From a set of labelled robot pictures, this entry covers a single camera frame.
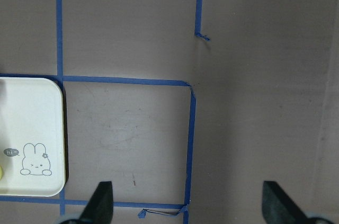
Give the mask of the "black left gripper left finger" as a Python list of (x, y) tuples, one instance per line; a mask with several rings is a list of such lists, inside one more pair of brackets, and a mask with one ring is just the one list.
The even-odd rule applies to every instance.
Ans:
[(79, 223), (111, 223), (112, 218), (112, 182), (99, 182), (88, 204), (79, 216)]

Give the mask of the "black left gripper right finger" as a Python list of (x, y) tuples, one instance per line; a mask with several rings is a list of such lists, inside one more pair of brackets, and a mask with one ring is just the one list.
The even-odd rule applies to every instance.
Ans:
[(275, 181), (264, 181), (262, 216), (266, 223), (315, 223), (293, 202)]

